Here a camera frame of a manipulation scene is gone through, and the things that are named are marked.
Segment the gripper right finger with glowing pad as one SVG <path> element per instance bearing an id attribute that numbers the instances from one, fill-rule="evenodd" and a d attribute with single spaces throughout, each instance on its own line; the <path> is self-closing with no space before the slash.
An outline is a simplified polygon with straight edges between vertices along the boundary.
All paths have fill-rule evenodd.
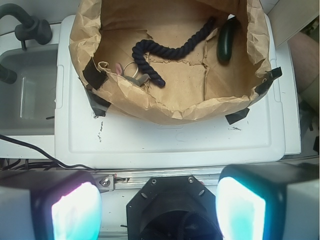
<path id="1" fill-rule="evenodd" d="M 227 165 L 219 176 L 215 208 L 226 240 L 318 240 L 320 167 Z"/>

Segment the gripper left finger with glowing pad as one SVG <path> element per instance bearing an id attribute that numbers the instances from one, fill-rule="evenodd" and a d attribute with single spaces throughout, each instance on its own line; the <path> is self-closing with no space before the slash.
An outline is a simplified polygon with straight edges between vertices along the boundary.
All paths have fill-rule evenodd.
<path id="1" fill-rule="evenodd" d="M 102 198 L 85 170 L 0 173 L 2 240 L 96 240 Z"/>

